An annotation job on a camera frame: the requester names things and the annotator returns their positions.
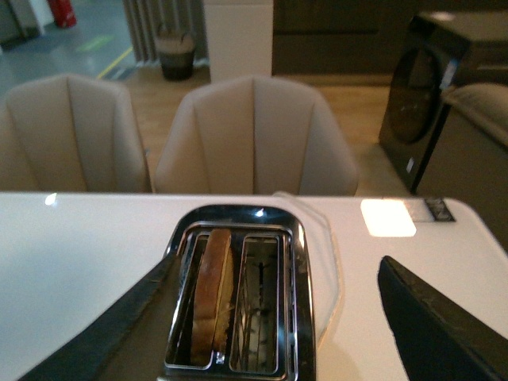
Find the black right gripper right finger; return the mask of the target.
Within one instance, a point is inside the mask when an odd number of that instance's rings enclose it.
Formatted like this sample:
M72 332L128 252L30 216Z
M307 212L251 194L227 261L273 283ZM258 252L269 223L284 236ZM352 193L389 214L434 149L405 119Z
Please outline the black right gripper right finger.
M383 311L410 380L506 380L507 339L384 256Z

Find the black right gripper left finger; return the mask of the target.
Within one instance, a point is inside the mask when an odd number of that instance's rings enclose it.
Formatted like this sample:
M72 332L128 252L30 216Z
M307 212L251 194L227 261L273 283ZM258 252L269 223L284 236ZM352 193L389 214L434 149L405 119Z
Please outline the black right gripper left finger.
M164 257L79 335L22 380L156 380L179 293L180 264Z

